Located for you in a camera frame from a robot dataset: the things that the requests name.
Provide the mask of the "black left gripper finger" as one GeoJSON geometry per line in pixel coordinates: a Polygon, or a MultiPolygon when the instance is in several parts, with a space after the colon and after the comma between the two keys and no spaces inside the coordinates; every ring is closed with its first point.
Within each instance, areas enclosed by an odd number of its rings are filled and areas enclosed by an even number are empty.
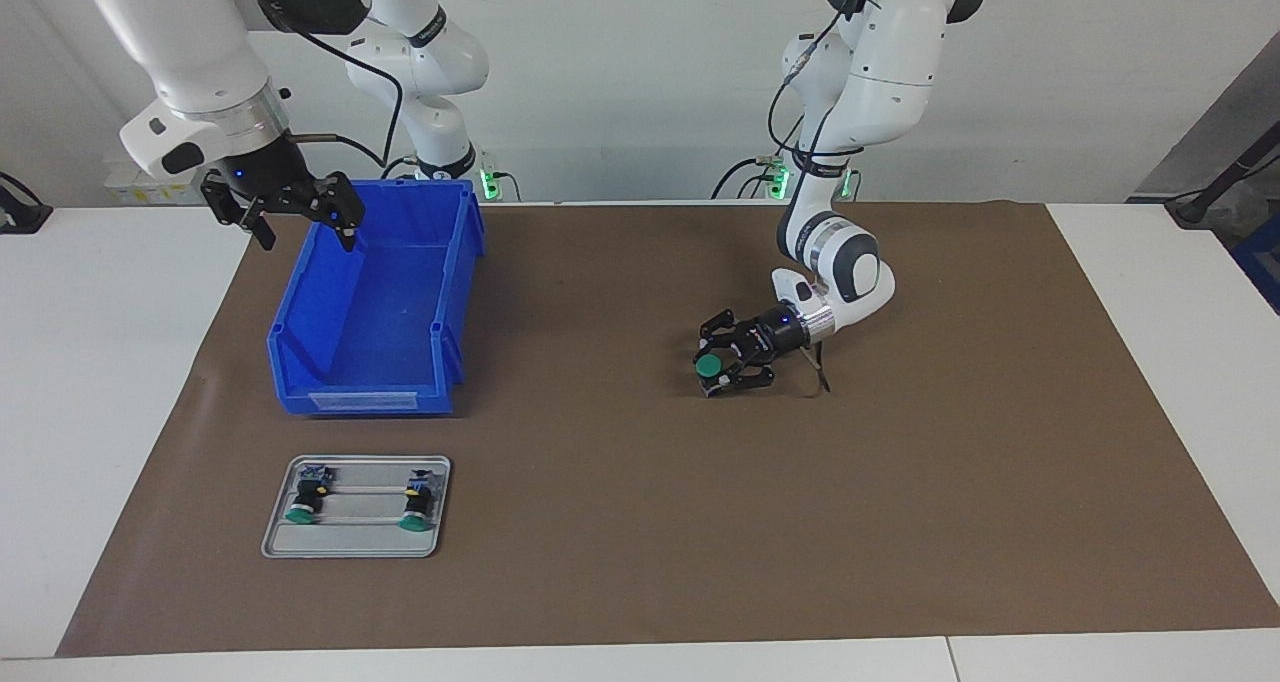
{"type": "Polygon", "coordinates": [[[730,366],[719,357],[701,357],[701,392],[707,398],[767,389],[773,381],[771,366],[745,366],[741,360],[730,366]]]}
{"type": "Polygon", "coordinates": [[[739,319],[731,308],[723,308],[700,326],[698,348],[760,349],[759,321],[755,317],[739,319]]]}

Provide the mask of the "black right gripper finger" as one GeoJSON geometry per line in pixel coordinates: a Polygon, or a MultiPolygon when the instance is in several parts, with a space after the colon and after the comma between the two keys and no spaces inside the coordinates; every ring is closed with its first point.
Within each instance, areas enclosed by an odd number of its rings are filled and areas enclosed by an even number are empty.
{"type": "Polygon", "coordinates": [[[220,173],[206,173],[198,189],[207,209],[220,225],[238,226],[242,232],[247,232],[265,252],[274,250],[276,235],[270,223],[262,218],[260,205],[256,202],[239,203],[229,182],[224,180],[220,173]]]}
{"type": "Polygon", "coordinates": [[[293,212],[334,232],[340,248],[353,252],[366,207],[352,182],[342,171],[325,179],[303,180],[289,189],[293,212]]]}

